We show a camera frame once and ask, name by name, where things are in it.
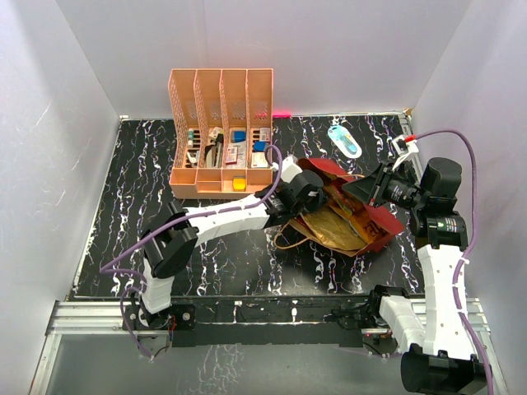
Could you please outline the red brown paper bag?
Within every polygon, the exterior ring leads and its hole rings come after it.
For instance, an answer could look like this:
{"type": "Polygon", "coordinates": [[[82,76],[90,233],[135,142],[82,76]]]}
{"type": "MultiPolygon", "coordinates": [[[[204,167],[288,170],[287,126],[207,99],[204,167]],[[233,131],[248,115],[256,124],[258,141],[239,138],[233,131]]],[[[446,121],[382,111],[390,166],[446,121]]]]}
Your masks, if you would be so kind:
{"type": "Polygon", "coordinates": [[[371,207],[343,191],[347,182],[358,181],[362,174],[349,174],[335,161],[322,158],[299,160],[303,170],[312,170],[323,180],[327,202],[317,211],[301,214],[283,227],[291,227],[303,235],[301,241],[281,246],[274,236],[277,249],[292,249],[314,241],[348,257],[383,249],[396,235],[403,232],[403,224],[385,207],[371,207]]]}

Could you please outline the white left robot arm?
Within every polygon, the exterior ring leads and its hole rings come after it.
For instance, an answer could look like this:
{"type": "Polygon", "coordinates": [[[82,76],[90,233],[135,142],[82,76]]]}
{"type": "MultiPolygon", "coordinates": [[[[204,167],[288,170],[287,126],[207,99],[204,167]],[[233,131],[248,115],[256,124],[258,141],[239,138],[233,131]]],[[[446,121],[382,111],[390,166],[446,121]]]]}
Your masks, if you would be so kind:
{"type": "Polygon", "coordinates": [[[143,290],[130,296],[136,323],[158,329],[181,320],[172,309],[172,286],[199,245],[242,231],[285,225],[302,213],[314,212],[325,203],[323,185],[315,172],[299,170],[280,180],[276,189],[268,186],[237,201],[190,208],[171,203],[166,212],[171,227],[161,223],[163,231],[158,235],[152,236],[153,228],[142,235],[146,280],[143,290]]]}

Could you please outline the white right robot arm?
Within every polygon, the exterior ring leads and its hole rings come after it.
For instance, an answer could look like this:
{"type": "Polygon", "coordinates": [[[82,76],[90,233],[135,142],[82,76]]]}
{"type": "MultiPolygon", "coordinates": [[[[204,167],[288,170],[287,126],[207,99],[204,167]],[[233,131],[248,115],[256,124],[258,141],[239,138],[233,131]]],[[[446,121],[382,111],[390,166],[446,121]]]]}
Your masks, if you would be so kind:
{"type": "Polygon", "coordinates": [[[468,231],[455,211],[461,166],[446,158],[427,162],[421,179],[397,163],[382,163],[374,173],[343,185],[361,202],[387,202],[409,211],[410,231],[422,265],[426,320],[420,321],[405,292],[377,286],[370,295],[368,319],[391,329],[402,355],[404,388],[421,394],[476,394],[492,389],[492,367],[468,321],[464,294],[468,231]]]}

